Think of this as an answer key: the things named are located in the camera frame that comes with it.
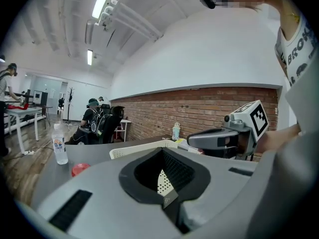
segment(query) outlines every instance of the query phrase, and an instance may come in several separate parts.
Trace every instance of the white marker cube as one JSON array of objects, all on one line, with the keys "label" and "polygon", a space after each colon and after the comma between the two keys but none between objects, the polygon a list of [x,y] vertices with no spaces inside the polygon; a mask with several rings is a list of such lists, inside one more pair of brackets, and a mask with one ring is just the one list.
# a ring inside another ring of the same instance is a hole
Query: white marker cube
[{"label": "white marker cube", "polygon": [[245,104],[231,114],[234,115],[234,119],[242,120],[246,124],[246,126],[253,129],[253,134],[256,142],[267,131],[267,128],[269,127],[268,118],[260,100]]}]

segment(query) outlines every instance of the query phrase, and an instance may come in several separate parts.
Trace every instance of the wooden floor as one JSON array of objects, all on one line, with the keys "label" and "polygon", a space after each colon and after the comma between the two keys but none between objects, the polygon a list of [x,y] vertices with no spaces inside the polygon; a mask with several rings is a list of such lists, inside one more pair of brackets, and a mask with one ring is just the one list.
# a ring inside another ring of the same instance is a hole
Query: wooden floor
[{"label": "wooden floor", "polygon": [[73,122],[68,128],[66,123],[61,121],[60,115],[58,118],[56,116],[55,118],[52,117],[51,126],[46,123],[46,129],[44,129],[44,121],[38,121],[39,141],[35,140],[33,123],[21,129],[22,141],[26,151],[32,148],[40,148],[47,144],[46,147],[48,148],[35,149],[36,153],[34,155],[21,157],[16,131],[13,131],[12,135],[5,137],[6,146],[12,149],[11,154],[0,161],[7,186],[17,200],[27,205],[31,203],[32,193],[39,174],[49,157],[54,155],[53,150],[49,149],[52,148],[51,133],[53,131],[53,124],[58,123],[58,121],[64,124],[63,131],[65,132],[66,140],[73,135],[79,124],[78,122]]}]

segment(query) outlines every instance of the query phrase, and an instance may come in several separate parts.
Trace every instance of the red bottle cap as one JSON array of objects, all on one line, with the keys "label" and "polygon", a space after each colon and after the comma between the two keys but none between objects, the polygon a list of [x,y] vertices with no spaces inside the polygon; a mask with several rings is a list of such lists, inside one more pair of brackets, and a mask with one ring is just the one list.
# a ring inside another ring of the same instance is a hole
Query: red bottle cap
[{"label": "red bottle cap", "polygon": [[75,165],[72,168],[72,177],[77,176],[79,173],[83,172],[88,167],[90,167],[90,165],[86,163],[80,163]]}]

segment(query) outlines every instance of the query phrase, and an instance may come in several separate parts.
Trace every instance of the brick wall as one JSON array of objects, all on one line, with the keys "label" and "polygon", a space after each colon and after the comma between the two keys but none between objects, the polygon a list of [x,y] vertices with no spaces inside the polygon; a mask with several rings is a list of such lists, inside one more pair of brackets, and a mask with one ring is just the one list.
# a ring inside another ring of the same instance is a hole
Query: brick wall
[{"label": "brick wall", "polygon": [[114,100],[112,106],[124,106],[125,117],[132,122],[127,140],[172,135],[175,122],[181,124],[180,137],[186,138],[191,133],[221,126],[225,115],[254,100],[262,102],[270,122],[269,130],[276,130],[278,100],[273,89],[228,87],[169,91]]}]

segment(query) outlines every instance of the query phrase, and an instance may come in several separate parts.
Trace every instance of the cable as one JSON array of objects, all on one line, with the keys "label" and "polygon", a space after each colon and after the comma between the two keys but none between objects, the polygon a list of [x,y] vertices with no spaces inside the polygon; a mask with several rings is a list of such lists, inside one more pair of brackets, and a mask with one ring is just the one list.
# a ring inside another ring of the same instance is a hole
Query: cable
[{"label": "cable", "polygon": [[53,150],[53,149],[52,149],[52,148],[50,148],[50,147],[40,147],[40,148],[38,148],[38,147],[34,147],[34,148],[32,148],[32,149],[31,149],[31,151],[32,151],[33,149],[51,149],[51,150]]},{"label": "cable", "polygon": [[67,124],[67,127],[68,127],[69,131],[63,132],[63,133],[68,133],[68,132],[70,132],[70,131],[71,131],[70,126],[71,126],[71,124]]},{"label": "cable", "polygon": [[[50,148],[50,147],[46,147],[49,143],[51,143],[51,141],[49,141],[45,146],[43,147],[34,147],[34,148],[31,148],[30,151],[32,151],[33,149],[38,149],[34,154],[36,154],[40,149],[51,149],[53,150],[53,148]],[[16,159],[16,158],[21,158],[21,157],[25,157],[25,156],[30,156],[30,155],[22,155],[22,156],[18,156],[18,157],[13,157],[13,158],[10,158],[10,159],[5,159],[3,160],[4,162],[7,162],[7,161],[10,161],[10,160],[13,160],[13,159]]]},{"label": "cable", "polygon": [[32,149],[38,149],[34,154],[36,154],[40,149],[44,149],[44,148],[48,148],[48,149],[52,149],[52,148],[50,148],[50,147],[46,147],[49,143],[51,143],[52,141],[50,140],[45,146],[43,146],[43,147],[40,147],[40,148],[38,148],[38,147],[34,147],[34,148],[32,148]]},{"label": "cable", "polygon": [[85,135],[83,135],[83,136],[80,136],[79,138],[77,138],[76,140],[74,140],[74,138],[73,138],[73,140],[74,141],[78,141],[79,139],[81,139],[82,137],[85,137]]},{"label": "cable", "polygon": [[7,161],[10,161],[10,160],[13,160],[13,159],[16,159],[16,158],[21,158],[21,157],[25,157],[27,155],[22,155],[22,156],[19,156],[19,157],[13,157],[13,158],[10,158],[10,159],[4,159],[3,162],[7,162]]}]

